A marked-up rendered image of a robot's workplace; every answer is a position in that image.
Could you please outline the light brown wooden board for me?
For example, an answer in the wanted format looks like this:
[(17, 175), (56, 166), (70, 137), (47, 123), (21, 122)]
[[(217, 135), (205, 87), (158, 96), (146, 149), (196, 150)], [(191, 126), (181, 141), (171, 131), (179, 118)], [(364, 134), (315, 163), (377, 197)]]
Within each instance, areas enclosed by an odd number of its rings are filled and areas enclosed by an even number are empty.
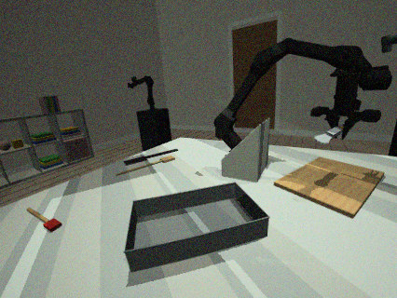
[(274, 185), (353, 219), (384, 173), (319, 157), (278, 179)]

